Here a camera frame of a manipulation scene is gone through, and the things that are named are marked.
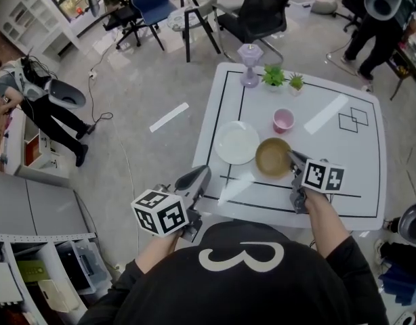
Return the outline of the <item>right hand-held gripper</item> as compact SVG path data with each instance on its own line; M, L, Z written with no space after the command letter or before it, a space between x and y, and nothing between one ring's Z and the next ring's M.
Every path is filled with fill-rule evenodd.
M291 182L292 193L290 201L297 214L307 213L305 206L305 189L311 189L321 194L337 194L341 192L346 168L326 160L314 160L297 152L288 151L291 159L290 170L294 174Z

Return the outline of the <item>brown bowl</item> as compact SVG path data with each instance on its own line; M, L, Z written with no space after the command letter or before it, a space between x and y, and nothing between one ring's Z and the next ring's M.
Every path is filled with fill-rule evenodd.
M289 144L280 138L265 139L257 148L255 162L258 170L270 178L280 179L290 172Z

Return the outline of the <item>pink cup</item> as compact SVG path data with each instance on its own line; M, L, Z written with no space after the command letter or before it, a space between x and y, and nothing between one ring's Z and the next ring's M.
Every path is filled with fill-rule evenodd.
M273 114L273 129L276 133L284 133L290 130L294 123L294 114L287 108L279 108Z

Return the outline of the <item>white plate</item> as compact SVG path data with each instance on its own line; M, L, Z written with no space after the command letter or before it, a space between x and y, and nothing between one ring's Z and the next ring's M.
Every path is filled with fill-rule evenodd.
M214 150L230 165L243 165L255 158L260 139L257 131L241 121L223 124L214 137Z

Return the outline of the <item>person's left forearm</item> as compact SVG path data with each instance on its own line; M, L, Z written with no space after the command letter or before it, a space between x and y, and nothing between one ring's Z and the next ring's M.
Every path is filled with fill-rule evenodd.
M144 274L148 273L157 263L175 251L181 235L180 230L164 238L155 237L138 255L136 265Z

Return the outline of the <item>leafy green potted plant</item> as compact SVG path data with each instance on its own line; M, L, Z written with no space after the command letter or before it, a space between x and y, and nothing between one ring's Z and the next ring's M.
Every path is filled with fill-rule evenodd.
M277 92L285 82L283 70L278 66L265 65L262 82L271 92Z

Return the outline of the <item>lilac table lamp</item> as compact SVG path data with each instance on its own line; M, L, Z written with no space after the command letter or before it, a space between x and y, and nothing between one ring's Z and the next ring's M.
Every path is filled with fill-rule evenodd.
M256 87L259 83L259 77L253 69L257 66L264 52L258 45L246 43L238 49L238 54L246 67L241 76L242 85L248 88Z

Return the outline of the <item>person's black printed shirt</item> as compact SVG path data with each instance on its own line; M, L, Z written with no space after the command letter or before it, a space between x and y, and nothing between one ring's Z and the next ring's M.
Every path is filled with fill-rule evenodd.
M388 325L356 241L327 257L274 228L211 226L143 272L128 263L79 325Z

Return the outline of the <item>clear plastic bin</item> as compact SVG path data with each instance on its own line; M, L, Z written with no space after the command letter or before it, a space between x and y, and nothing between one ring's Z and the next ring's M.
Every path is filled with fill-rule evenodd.
M93 295L109 286L111 276L94 242L67 241L59 244L56 250L79 295Z

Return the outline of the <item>white lidded storage box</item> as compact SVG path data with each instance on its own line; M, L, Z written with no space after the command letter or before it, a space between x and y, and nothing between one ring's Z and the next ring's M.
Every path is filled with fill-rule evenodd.
M313 7L313 1L289 0L285 9L286 16L292 20L307 20Z

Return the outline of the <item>blue plastic crates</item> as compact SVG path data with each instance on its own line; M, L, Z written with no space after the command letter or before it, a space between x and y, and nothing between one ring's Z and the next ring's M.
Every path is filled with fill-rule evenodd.
M392 264L378 276L386 294L394 295L395 302L402 306L416 304L416 275Z

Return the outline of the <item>black mesh cantilever chair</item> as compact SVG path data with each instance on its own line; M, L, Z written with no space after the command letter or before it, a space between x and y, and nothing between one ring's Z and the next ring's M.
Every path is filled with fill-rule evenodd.
M260 41L279 57L280 63L283 63L281 52L267 42L266 38L286 31L285 10L288 6L289 0L244 0L238 9L232 10L214 3L213 13L221 53L230 61L234 60L226 53L222 43L221 32L227 30L243 44Z

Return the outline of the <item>patterned seat cushion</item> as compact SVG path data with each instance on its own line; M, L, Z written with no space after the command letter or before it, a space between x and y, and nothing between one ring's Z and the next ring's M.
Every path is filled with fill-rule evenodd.
M176 32L182 32L185 30L185 12L188 10L187 7L171 12L167 18L168 27ZM188 14L188 27L195 28L200 25L199 19L194 12Z

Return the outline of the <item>white storage rack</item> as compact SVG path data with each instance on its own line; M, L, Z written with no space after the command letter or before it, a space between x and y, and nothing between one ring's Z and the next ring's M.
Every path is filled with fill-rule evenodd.
M121 266L112 264L105 260L100 249L98 237L87 239L94 242L98 247L99 254L111 276L109 286L93 295L79 295L69 280L66 271L59 258L56 247L62 242L36 242L36 243L10 243L0 242L0 262L9 265L15 283L23 297L23 302L9 305L0 304L0 324L15 325L77 325L87 308L97 301L110 287L112 276L121 272ZM70 284L80 306L69 312L61 313L52 310L45 297L42 295L38 282L25 283L17 266L18 260L41 260L49 274L49 280L66 279Z

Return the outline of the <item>white cubby shelf cabinet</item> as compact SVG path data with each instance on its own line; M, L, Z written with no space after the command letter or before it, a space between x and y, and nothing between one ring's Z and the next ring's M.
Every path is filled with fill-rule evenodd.
M79 38L52 0L0 0L0 33L52 70L60 67L66 46L81 49Z

